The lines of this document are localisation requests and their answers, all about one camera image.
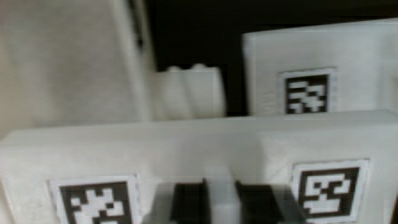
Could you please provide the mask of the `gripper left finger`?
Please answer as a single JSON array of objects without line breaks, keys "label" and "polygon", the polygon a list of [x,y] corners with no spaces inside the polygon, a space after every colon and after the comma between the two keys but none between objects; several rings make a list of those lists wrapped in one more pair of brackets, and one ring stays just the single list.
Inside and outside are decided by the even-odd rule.
[{"label": "gripper left finger", "polygon": [[209,182],[179,183],[173,194],[171,221],[212,224]]}]

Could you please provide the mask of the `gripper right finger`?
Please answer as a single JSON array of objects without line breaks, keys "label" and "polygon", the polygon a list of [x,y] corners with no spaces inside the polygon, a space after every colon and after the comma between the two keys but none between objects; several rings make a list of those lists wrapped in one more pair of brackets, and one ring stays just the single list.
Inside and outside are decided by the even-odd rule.
[{"label": "gripper right finger", "polygon": [[308,224],[289,185],[235,183],[243,202],[243,224]]}]

